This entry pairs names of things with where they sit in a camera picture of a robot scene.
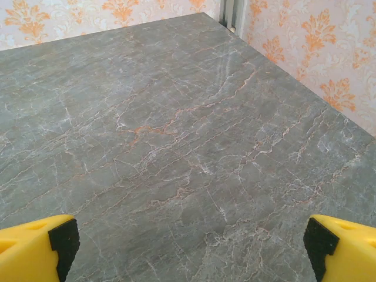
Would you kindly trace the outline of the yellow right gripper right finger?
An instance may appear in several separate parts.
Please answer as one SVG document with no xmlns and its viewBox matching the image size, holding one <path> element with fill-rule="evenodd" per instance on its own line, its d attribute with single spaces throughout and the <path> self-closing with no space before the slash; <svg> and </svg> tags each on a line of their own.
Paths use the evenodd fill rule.
<svg viewBox="0 0 376 282">
<path fill-rule="evenodd" d="M 375 281 L 375 228 L 312 215 L 303 242 L 317 281 Z"/>
</svg>

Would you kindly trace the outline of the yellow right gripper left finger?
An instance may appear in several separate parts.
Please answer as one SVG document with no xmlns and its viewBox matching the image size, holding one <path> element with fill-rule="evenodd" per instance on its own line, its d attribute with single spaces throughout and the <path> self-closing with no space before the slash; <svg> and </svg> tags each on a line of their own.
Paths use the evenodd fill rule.
<svg viewBox="0 0 376 282">
<path fill-rule="evenodd" d="M 65 281 L 78 250 L 70 214 L 2 229 L 1 281 Z"/>
</svg>

